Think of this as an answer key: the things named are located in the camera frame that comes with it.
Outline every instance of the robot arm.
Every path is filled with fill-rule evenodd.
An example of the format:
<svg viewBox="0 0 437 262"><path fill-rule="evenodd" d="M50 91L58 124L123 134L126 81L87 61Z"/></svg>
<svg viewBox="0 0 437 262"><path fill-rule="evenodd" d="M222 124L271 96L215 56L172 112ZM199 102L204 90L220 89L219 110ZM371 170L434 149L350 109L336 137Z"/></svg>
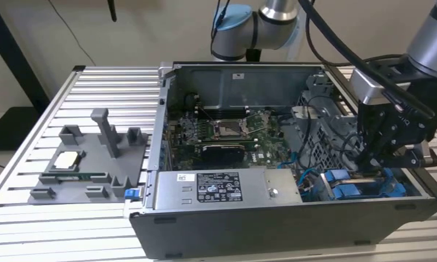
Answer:
<svg viewBox="0 0 437 262"><path fill-rule="evenodd" d="M219 61L243 59L247 49L279 49L295 31L295 0L267 0L258 12L248 5L226 5L219 13L211 46Z"/></svg>
<svg viewBox="0 0 437 262"><path fill-rule="evenodd" d="M358 131L364 142L359 168L370 169L372 164L392 168L437 166L437 155L428 147L437 130L437 3L404 57L374 62L371 67L435 114L427 119L399 109L382 95L383 86L356 69L351 82L360 99ZM407 145L414 147L399 153Z"/></svg>

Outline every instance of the motherboard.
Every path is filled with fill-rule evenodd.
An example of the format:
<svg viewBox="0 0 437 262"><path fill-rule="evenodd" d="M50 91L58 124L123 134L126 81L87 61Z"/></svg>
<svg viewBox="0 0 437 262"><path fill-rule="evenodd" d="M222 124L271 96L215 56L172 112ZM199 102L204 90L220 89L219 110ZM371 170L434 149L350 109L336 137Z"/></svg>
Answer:
<svg viewBox="0 0 437 262"><path fill-rule="evenodd" d="M202 109L170 121L170 131L174 170L275 169L292 158L272 110Z"/></svg>

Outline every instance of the slotted aluminum surface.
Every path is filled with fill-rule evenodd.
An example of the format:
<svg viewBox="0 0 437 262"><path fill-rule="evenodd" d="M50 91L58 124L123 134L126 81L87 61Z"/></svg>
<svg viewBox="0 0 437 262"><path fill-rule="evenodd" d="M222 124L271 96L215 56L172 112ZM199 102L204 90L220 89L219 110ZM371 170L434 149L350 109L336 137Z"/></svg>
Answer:
<svg viewBox="0 0 437 262"><path fill-rule="evenodd" d="M352 70L342 69L348 77ZM156 67L88 67L70 76L0 176L0 261L151 261L123 217L124 204L31 206L27 200L60 143L62 126L79 124L84 133L98 132L90 118L92 108L111 108L110 121L119 131L139 126L152 132L158 81ZM437 152L437 136L431 145ZM430 171L437 180L437 168ZM376 246L203 258L276 260L437 261L437 214L403 226Z"/></svg>

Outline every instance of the power supply label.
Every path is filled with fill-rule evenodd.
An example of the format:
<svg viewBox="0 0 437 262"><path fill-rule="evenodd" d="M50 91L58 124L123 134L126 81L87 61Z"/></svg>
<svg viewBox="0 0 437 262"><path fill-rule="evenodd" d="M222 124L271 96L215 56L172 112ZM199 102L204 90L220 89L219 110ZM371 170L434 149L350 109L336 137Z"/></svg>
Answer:
<svg viewBox="0 0 437 262"><path fill-rule="evenodd" d="M199 173L198 201L202 203L243 201L239 173Z"/></svg>

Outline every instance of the blue latch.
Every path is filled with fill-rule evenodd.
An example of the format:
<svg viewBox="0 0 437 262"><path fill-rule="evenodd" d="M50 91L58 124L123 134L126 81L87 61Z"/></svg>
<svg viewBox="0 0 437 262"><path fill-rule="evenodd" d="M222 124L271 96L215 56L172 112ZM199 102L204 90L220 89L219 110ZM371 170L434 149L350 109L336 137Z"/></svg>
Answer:
<svg viewBox="0 0 437 262"><path fill-rule="evenodd" d="M124 199L139 200L142 198L142 190L139 189L127 189L124 192Z"/></svg>

